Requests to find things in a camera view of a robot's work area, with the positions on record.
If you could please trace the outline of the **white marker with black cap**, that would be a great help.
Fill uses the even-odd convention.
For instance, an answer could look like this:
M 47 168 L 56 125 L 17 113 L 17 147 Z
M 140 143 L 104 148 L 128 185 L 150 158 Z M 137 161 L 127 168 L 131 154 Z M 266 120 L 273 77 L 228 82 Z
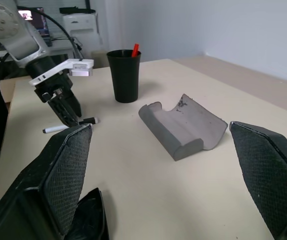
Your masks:
M 82 121 L 79 122 L 80 125 L 83 124 L 92 124 L 92 125 L 96 125 L 100 122 L 100 119 L 97 117 L 90 117 L 90 118 L 85 118 Z M 60 132 L 63 131 L 65 129 L 68 129 L 69 127 L 66 125 L 58 125 L 58 126 L 53 126 L 53 127 L 49 127 L 49 128 L 44 128 L 42 130 L 42 132 L 44 134 L 49 134 L 49 133 L 55 133 L 55 132 Z

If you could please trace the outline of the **white printer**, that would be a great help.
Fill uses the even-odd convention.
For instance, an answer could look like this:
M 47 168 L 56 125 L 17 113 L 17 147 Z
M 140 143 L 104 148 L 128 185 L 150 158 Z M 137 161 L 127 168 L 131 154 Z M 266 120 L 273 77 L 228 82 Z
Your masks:
M 62 19 L 65 30 L 77 44 L 77 49 L 83 58 L 92 59 L 92 51 L 103 50 L 95 13 L 66 14 Z

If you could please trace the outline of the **black plastic cup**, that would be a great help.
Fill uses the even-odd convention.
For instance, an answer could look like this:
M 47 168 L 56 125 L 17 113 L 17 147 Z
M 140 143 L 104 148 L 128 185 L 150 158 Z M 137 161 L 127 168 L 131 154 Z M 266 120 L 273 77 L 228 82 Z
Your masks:
M 115 100 L 133 103 L 139 97 L 139 70 L 141 52 L 132 56 L 131 49 L 114 50 L 107 53 Z

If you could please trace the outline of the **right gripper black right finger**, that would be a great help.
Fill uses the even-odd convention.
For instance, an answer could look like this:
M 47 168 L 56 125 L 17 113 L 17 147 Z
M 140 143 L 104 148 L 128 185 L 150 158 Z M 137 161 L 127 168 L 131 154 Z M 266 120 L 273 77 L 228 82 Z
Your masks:
M 287 139 L 239 121 L 229 130 L 252 200 L 274 240 L 287 240 Z

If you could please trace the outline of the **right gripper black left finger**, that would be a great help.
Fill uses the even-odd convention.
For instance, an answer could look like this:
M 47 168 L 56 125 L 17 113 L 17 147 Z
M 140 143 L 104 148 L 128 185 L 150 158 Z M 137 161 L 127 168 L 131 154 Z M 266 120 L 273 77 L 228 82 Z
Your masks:
M 63 240 L 83 189 L 91 124 L 53 135 L 0 199 L 0 240 Z

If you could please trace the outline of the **grey open glasses case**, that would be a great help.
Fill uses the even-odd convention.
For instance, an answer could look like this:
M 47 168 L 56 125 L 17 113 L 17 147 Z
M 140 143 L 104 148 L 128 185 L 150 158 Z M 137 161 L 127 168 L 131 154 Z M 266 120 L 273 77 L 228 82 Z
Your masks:
M 160 102 L 144 105 L 138 115 L 174 161 L 213 150 L 228 124 L 183 94 L 169 111 Z

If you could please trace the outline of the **black printer top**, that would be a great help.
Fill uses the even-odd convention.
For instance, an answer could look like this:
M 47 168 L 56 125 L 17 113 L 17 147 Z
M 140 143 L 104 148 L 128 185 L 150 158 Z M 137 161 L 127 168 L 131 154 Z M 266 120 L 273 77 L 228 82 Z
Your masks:
M 74 7 L 61 7 L 59 8 L 59 12 L 63 15 L 71 15 L 71 14 L 95 14 L 96 11 L 91 8 L 78 8 Z

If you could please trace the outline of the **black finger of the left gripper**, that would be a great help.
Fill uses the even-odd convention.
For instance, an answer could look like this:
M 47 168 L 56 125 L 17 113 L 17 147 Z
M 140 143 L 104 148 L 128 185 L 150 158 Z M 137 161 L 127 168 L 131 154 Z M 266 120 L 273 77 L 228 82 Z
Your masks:
M 79 118 L 81 118 L 82 117 L 81 105 L 72 91 L 67 92 L 67 102 L 69 103 L 75 114 Z
M 64 125 L 67 127 L 79 125 L 76 113 L 63 96 L 55 96 L 47 103 Z

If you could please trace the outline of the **computer monitor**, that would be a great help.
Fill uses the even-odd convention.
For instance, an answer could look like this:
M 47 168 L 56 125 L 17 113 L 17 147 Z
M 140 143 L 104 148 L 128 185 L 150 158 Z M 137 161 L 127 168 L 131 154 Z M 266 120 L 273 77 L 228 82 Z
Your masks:
M 48 47 L 53 45 L 47 20 L 43 15 L 40 15 L 39 13 L 33 12 L 31 10 L 18 10 L 18 13 L 22 18 L 31 23 L 37 29 Z

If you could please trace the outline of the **cardboard box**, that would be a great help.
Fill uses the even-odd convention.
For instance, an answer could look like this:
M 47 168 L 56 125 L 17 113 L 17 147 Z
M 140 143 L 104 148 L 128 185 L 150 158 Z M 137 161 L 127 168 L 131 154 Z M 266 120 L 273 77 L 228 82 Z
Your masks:
M 105 50 L 95 50 L 91 52 L 91 58 L 94 60 L 94 69 L 109 67 L 107 53 Z

